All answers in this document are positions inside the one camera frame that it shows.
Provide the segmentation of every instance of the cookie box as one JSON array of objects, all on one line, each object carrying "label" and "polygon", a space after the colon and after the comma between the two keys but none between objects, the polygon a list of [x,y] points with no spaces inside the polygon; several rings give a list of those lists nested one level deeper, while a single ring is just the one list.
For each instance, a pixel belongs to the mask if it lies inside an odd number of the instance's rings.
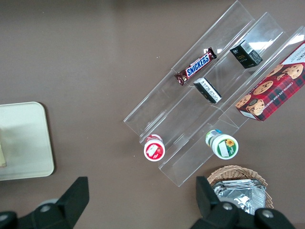
[{"label": "cookie box", "polygon": [[305,41],[277,65],[235,107],[264,121],[305,84]]}]

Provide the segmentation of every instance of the candy bar wrapper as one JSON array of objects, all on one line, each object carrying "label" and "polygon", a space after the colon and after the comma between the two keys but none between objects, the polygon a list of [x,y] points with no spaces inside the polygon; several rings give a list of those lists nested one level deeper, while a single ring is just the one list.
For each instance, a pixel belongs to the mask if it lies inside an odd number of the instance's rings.
[{"label": "candy bar wrapper", "polygon": [[205,55],[201,56],[186,69],[180,71],[178,74],[175,75],[175,77],[181,85],[184,85],[187,80],[189,80],[192,76],[194,76],[197,72],[199,72],[208,63],[210,63],[213,59],[216,58],[217,56],[213,52],[212,48],[208,48],[208,52]]}]

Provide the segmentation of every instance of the silver foil packet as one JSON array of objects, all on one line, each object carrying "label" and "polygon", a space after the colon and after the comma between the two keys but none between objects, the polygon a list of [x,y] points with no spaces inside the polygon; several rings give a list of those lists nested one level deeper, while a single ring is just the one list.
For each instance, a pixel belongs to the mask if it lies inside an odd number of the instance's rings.
[{"label": "silver foil packet", "polygon": [[258,208],[265,207],[266,187],[258,180],[220,181],[213,189],[220,201],[231,202],[251,215]]}]

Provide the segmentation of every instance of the brown table surface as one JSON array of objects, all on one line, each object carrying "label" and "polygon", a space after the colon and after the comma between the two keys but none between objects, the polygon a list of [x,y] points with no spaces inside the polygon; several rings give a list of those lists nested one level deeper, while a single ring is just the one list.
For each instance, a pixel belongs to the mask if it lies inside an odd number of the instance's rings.
[{"label": "brown table surface", "polygon": [[[274,207],[304,218],[305,89],[235,137],[238,156],[213,156],[181,187],[143,156],[123,119],[234,0],[0,2],[0,104],[46,107],[56,163],[49,177],[0,182],[0,211],[19,216],[88,176],[90,202],[76,229],[189,228],[199,217],[195,177],[224,165],[257,171]],[[285,31],[305,25],[304,0],[242,0]]]}]

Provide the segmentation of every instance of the acrylic shelf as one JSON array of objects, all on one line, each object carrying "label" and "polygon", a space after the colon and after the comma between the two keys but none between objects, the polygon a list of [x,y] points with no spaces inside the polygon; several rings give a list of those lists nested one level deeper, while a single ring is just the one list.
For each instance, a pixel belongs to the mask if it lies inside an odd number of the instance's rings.
[{"label": "acrylic shelf", "polygon": [[[162,137],[166,153],[158,163],[159,169],[180,186],[213,155],[205,143],[206,133],[211,129],[220,129],[229,135],[238,131],[248,118],[237,111],[235,103],[267,75],[274,63],[280,62],[296,47],[296,38],[298,43],[304,40],[304,32],[302,27],[289,39],[269,13],[255,20],[237,1],[124,122],[139,135],[142,145],[150,134]],[[231,54],[230,48],[241,40],[247,40],[262,57],[259,66],[245,69]],[[213,47],[218,58],[184,86],[179,85],[174,75],[202,56],[209,47]],[[201,77],[222,95],[217,104],[210,104],[194,87],[193,82]]]}]

